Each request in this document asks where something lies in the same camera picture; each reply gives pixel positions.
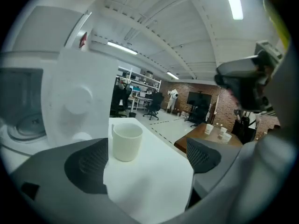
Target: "white countertop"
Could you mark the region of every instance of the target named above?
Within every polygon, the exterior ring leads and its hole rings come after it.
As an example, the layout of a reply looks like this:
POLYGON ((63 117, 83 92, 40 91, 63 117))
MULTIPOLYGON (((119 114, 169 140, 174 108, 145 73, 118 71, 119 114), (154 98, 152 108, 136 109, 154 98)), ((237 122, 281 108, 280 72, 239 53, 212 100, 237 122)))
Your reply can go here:
MULTIPOLYGON (((109 161, 104 172, 109 198, 143 224, 166 221, 184 212, 192 186, 189 161, 135 118, 109 119, 109 161), (111 124, 134 123, 143 129, 138 156, 121 162, 112 156, 111 124)), ((5 147, 1 155, 10 173, 28 156, 5 147)))

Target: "white floor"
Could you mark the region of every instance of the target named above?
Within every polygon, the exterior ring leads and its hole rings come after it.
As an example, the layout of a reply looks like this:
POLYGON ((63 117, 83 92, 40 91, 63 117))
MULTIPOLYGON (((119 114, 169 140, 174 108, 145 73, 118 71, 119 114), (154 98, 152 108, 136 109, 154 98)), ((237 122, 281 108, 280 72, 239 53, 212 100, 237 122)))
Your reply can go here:
POLYGON ((186 154, 174 147, 175 141, 182 138, 184 135, 189 133, 194 127, 190 127, 193 123, 184 121, 184 118, 164 113, 160 110, 158 113, 159 120, 152 117, 151 120, 149 116, 144 116, 146 114, 143 110, 134 111, 136 113, 136 119, 146 126, 153 134, 155 134, 159 139, 161 139, 165 144, 172 147, 179 154, 186 157, 186 154))

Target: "black trash can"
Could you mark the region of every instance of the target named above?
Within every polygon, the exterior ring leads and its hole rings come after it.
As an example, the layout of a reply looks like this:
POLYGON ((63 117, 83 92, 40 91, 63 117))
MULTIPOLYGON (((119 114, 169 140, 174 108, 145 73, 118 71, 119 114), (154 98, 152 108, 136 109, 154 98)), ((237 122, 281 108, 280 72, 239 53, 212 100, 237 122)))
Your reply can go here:
POLYGON ((129 118, 136 118, 136 113, 130 112, 129 113, 129 118))

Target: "white mug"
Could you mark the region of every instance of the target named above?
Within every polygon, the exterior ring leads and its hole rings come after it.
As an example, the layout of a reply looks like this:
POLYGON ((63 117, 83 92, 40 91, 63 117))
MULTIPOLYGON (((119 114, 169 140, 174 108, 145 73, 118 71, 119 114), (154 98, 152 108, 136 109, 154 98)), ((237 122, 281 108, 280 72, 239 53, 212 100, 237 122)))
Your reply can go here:
POLYGON ((213 128, 214 128, 213 125, 207 124, 207 125, 206 125, 205 134, 210 134, 211 131, 213 130, 213 128))
POLYGON ((230 139, 231 139, 231 135, 230 134, 228 134, 228 133, 224 133, 223 134, 223 137, 222 137, 222 139, 221 139, 221 141, 223 142, 223 143, 228 143, 229 141, 230 141, 230 139))
POLYGON ((132 161, 138 154, 142 133, 135 124, 112 125, 113 156, 120 161, 132 161))
POLYGON ((228 130, 227 128, 221 127, 219 136, 222 137, 227 130, 228 130))

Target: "mug rim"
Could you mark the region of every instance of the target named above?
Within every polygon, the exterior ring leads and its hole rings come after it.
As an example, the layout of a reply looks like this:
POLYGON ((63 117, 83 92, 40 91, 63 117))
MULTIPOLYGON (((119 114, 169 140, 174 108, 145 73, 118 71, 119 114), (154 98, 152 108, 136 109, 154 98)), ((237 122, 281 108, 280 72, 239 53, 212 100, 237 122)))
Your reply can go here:
POLYGON ((140 136, 143 135, 143 130, 142 130, 142 128, 141 128, 140 126, 138 126, 138 125, 136 125, 136 124, 132 124, 132 123, 122 123, 122 124, 114 125, 114 127, 113 127, 113 131, 114 131, 114 133, 116 133, 118 136, 120 136, 120 137, 122 137, 122 138, 126 138, 126 139, 137 139, 137 138, 139 138, 140 136), (140 129, 141 129, 141 134, 138 135, 138 136, 136 136, 136 137, 127 137, 127 136, 120 135, 119 133, 117 133, 117 132, 114 130, 114 128, 115 128, 116 126, 118 126, 118 125, 125 125, 125 124, 134 125, 134 126, 140 128, 140 129))

